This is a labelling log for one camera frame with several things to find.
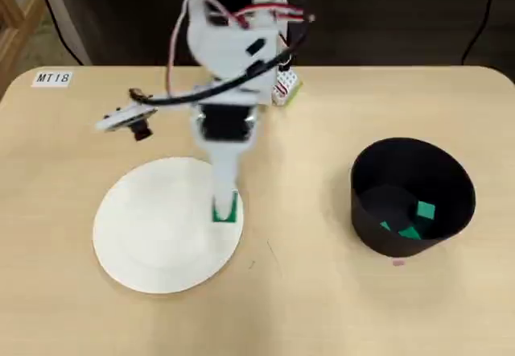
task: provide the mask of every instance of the black wire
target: black wire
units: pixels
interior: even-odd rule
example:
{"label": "black wire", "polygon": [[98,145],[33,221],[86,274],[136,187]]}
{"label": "black wire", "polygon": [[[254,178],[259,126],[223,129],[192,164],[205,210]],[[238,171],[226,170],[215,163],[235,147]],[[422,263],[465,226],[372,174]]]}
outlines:
{"label": "black wire", "polygon": [[79,64],[84,65],[84,63],[79,59],[79,57],[75,54],[75,52],[72,51],[72,49],[66,44],[66,41],[64,40],[63,34],[61,33],[61,30],[59,29],[59,25],[57,24],[56,16],[54,15],[54,11],[52,10],[52,6],[50,5],[49,0],[45,0],[45,3],[47,3],[48,11],[50,12],[51,20],[54,23],[54,26],[57,31],[57,35],[59,36],[59,39],[61,43],[63,44],[64,48],[70,53],[70,56],[73,57],[73,59]]}
{"label": "black wire", "polygon": [[476,44],[477,40],[480,38],[481,34],[483,34],[484,29],[486,28],[486,25],[488,23],[488,19],[490,18],[490,10],[492,9],[492,1],[493,0],[487,0],[486,2],[486,8],[484,12],[483,20],[481,21],[480,26],[478,27],[476,33],[472,37],[470,43],[467,46],[467,49],[463,53],[463,56],[461,57],[461,64],[465,65],[465,61],[468,58],[468,54]]}
{"label": "black wire", "polygon": [[272,68],[279,66],[281,63],[285,62],[290,58],[291,55],[295,53],[295,51],[300,47],[300,45],[307,38],[307,32],[309,25],[313,22],[314,17],[309,14],[304,14],[304,21],[302,24],[302,31],[299,36],[293,41],[293,43],[282,51],[279,55],[277,55],[272,60],[265,62],[263,64],[258,65],[255,68],[251,68],[251,70],[247,70],[241,76],[225,82],[222,85],[215,86],[214,88],[201,90],[197,93],[191,93],[186,96],[173,97],[169,96],[167,98],[161,99],[149,99],[148,97],[142,96],[136,93],[136,89],[130,90],[130,98],[133,101],[136,101],[139,104],[149,105],[149,106],[173,106],[173,105],[182,105],[182,104],[192,104],[198,101],[205,100],[206,98],[210,98],[216,96],[218,94],[222,94],[227,92],[230,89],[235,89],[238,86],[243,85],[244,83],[257,78],[264,74],[265,72],[269,72]]}

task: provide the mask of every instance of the green paper square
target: green paper square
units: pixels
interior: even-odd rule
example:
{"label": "green paper square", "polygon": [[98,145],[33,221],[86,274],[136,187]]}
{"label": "green paper square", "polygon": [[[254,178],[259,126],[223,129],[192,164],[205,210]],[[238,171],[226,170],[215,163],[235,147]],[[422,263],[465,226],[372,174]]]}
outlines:
{"label": "green paper square", "polygon": [[212,203],[212,221],[214,221],[215,223],[235,223],[237,210],[238,210],[238,192],[235,192],[233,195],[233,208],[231,209],[231,214],[224,221],[218,217],[218,213],[216,212],[215,202]]}
{"label": "green paper square", "polygon": [[420,201],[417,206],[417,215],[433,221],[435,219],[435,210],[436,207],[434,205]]}
{"label": "green paper square", "polygon": [[390,229],[390,227],[388,226],[388,223],[386,223],[386,221],[382,221],[381,223],[379,223],[381,226],[385,227],[388,231],[391,231],[392,229]]}
{"label": "green paper square", "polygon": [[418,235],[418,231],[413,226],[410,226],[403,231],[399,231],[399,235],[401,235],[404,238],[409,238],[409,239],[418,239],[418,240],[421,239],[420,235]]}

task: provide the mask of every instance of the black paper cup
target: black paper cup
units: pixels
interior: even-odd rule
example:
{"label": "black paper cup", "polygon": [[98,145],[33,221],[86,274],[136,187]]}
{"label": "black paper cup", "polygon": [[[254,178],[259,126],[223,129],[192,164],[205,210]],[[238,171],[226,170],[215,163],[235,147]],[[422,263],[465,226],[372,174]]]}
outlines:
{"label": "black paper cup", "polygon": [[464,168],[434,145],[386,139],[351,172],[352,224],[365,245],[389,257],[415,255],[461,230],[476,208]]}

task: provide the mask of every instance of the white paper plate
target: white paper plate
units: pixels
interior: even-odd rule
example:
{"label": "white paper plate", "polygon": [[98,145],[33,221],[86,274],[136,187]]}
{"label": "white paper plate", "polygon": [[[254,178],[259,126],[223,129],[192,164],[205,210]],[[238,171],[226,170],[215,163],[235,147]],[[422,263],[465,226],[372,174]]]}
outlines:
{"label": "white paper plate", "polygon": [[231,258],[243,230],[212,222],[212,167],[190,158],[157,160],[123,176],[95,217],[93,245],[105,271],[145,293],[192,288]]}

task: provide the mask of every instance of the label sticker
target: label sticker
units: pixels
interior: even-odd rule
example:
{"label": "label sticker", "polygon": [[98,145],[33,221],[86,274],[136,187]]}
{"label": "label sticker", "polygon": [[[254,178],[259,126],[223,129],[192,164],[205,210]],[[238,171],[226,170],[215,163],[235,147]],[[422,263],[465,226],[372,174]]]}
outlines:
{"label": "label sticker", "polygon": [[67,88],[72,80],[73,72],[59,70],[38,72],[32,82],[33,88]]}

